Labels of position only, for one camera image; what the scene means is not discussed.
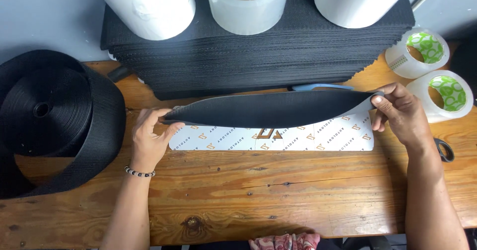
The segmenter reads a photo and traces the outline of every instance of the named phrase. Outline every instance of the wooden table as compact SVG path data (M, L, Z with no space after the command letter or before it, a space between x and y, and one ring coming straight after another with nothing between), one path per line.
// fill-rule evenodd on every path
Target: wooden table
M118 63L88 65L105 74ZM395 81L407 84L410 80L391 72L381 55L344 84L366 91ZM1 249L98 247L123 167L131 156L131 129L140 109L197 100L158 101L135 76L117 86L127 106L119 156L78 189L1 200ZM431 125L434 136L447 141L456 155L453 163L444 163L445 179L464 227L477 226L476 123L474 107L464 118ZM304 231L323 237L403 233L407 154L389 129L374 137L371 152L168 150L149 190L151 245L247 240ZM17 156L21 170L37 183L69 161Z

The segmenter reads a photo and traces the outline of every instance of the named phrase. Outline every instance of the right hand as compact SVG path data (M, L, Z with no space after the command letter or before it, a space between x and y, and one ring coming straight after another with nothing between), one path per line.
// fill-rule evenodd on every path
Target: right hand
M391 131L407 148L425 147L434 143L421 101L407 88L394 82L377 88L376 91L384 92L385 97L374 96L371 99L378 108L372 124L373 131L384 131L385 123L389 121Z

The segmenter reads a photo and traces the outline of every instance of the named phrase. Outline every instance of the left hand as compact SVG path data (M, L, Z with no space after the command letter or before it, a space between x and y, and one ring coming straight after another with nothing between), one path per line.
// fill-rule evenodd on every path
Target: left hand
M133 157L129 167L140 173L151 173L164 156L167 144L184 123L169 125L161 135L155 134L154 126L160 124L159 117L172 111L171 109L143 109L133 128Z

